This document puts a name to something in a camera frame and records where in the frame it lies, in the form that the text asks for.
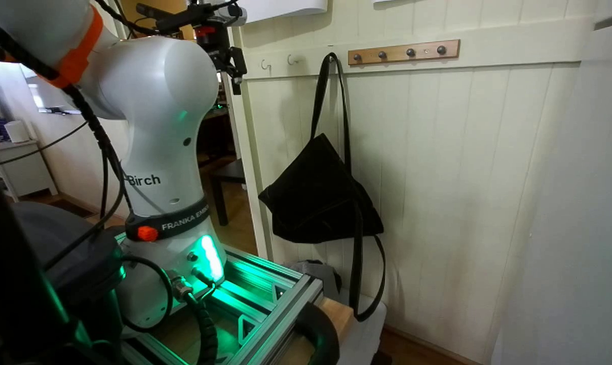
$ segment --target wooden surface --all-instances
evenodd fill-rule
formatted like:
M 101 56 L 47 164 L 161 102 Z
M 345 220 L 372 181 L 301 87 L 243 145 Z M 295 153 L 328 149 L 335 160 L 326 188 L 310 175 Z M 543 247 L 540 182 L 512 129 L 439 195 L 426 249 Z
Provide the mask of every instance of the wooden surface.
M 334 324 L 338 338 L 345 338 L 346 330 L 352 325 L 352 309 L 345 303 L 323 298 L 320 308 L 328 314 Z M 178 356 L 195 363 L 200 353 L 198 328 L 188 309 L 179 309 L 170 315 L 155 332 L 164 345 L 168 345 Z M 278 363 L 281 365 L 301 365 L 307 363 L 312 345 L 304 337 L 293 337 L 288 342 Z
M 412 63 L 412 61 L 439 61 L 457 59 L 459 40 L 437 40 L 437 42 L 411 42 L 397 46 L 372 46 L 372 49 L 352 49 L 346 55 L 351 66 L 363 65 L 384 65 L 384 63 Z

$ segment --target coat hook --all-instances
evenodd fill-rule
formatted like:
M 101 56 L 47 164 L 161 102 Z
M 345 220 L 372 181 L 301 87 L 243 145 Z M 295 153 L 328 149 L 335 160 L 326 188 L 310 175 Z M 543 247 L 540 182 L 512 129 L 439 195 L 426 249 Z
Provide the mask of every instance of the coat hook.
M 301 63 L 301 59 L 295 55 L 288 55 L 288 65 L 295 65 L 295 63 Z
M 261 59 L 261 68 L 272 73 L 272 63 L 268 63 L 266 59 Z
M 388 65 L 419 61 L 447 61 L 459 56 L 459 38 L 434 40 L 434 42 L 408 42 L 376 49 L 351 49 L 346 50 L 346 63 L 351 66 Z

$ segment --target white cabinet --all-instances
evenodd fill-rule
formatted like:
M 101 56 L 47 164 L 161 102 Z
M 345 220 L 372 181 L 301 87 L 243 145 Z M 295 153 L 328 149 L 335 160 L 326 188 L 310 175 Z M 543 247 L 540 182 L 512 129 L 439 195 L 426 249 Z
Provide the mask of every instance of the white cabinet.
M 30 156 L 14 161 L 5 161 L 23 153 Z M 52 182 L 49 168 L 42 160 L 42 153 L 38 152 L 36 139 L 25 139 L 15 144 L 0 141 L 0 187 L 14 201 L 38 190 L 49 190 L 51 195 L 59 195 L 56 185 Z

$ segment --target black tote bag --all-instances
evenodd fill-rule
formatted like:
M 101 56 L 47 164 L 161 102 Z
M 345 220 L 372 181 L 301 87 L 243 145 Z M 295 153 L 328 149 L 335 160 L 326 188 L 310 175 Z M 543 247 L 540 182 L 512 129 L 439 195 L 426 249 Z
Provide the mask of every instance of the black tote bag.
M 330 68 L 335 68 L 342 92 L 345 160 L 335 153 L 326 134 L 315 135 Z M 318 74 L 310 139 L 278 181 L 261 190 L 258 199 L 272 210 L 274 232 L 288 241 L 321 243 L 345 237 L 355 239 L 348 303 L 355 308 L 357 317 L 365 319 L 376 308 L 384 285 L 384 250 L 376 237 L 376 232 L 383 232 L 383 220 L 365 187 L 351 173 L 346 102 L 342 65 L 334 52 L 328 52 Z M 372 235 L 381 250 L 383 277 L 370 306 L 359 311 L 363 235 Z

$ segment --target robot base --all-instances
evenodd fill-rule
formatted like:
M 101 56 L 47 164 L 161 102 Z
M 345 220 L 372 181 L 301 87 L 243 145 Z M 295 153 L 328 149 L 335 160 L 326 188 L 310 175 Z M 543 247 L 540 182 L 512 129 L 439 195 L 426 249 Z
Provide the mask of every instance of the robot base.
M 224 250 L 224 282 L 206 302 L 218 325 L 216 363 L 275 363 L 300 309 L 321 298 L 321 282 L 226 245 Z M 195 363 L 151 334 L 125 334 L 121 354 L 125 363 Z

